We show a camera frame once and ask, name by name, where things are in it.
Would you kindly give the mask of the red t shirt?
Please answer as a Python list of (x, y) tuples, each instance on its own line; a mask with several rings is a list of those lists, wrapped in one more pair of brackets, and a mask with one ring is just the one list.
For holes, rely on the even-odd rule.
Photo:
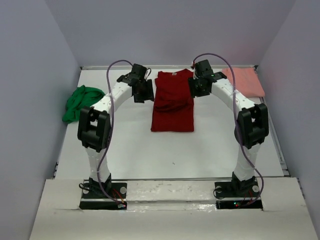
[(191, 133), (194, 131), (194, 99), (188, 79), (193, 72), (159, 71), (154, 80), (156, 91), (152, 111), (152, 132)]

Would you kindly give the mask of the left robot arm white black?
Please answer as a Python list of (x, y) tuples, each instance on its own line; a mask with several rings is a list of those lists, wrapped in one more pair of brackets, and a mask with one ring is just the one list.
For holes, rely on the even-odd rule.
[(86, 150), (90, 167), (88, 182), (80, 184), (83, 190), (116, 200), (110, 195), (112, 175), (107, 162), (115, 112), (130, 98), (135, 103), (154, 101), (152, 80), (148, 78), (150, 73), (150, 68), (134, 63), (130, 72), (119, 76), (114, 85), (107, 76), (108, 93), (97, 103), (80, 110), (77, 138)]

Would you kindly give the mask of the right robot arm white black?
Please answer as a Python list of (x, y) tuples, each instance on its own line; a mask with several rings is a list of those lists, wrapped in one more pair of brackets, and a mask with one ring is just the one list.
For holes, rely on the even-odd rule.
[(193, 76), (188, 79), (192, 98), (214, 95), (233, 113), (234, 137), (239, 150), (231, 181), (215, 183), (218, 200), (251, 197), (258, 200), (265, 182), (258, 182), (261, 173), (256, 167), (258, 151), (269, 135), (268, 108), (245, 97), (222, 72), (214, 72), (208, 60), (193, 62)]

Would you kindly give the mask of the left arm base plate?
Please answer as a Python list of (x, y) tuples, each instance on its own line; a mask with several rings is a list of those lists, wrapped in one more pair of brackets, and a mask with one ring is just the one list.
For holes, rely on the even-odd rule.
[(98, 184), (90, 184), (89, 181), (80, 183), (81, 197), (79, 208), (81, 210), (126, 210), (127, 183), (123, 181), (113, 182), (106, 196)]

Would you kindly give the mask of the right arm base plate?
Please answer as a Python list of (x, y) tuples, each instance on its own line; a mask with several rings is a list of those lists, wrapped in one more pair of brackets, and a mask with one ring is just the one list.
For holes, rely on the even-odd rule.
[(237, 209), (263, 209), (260, 188), (255, 182), (251, 186), (246, 186), (244, 190), (236, 191), (231, 188), (230, 181), (218, 181), (214, 183), (212, 192), (216, 199), (217, 210), (237, 210)]

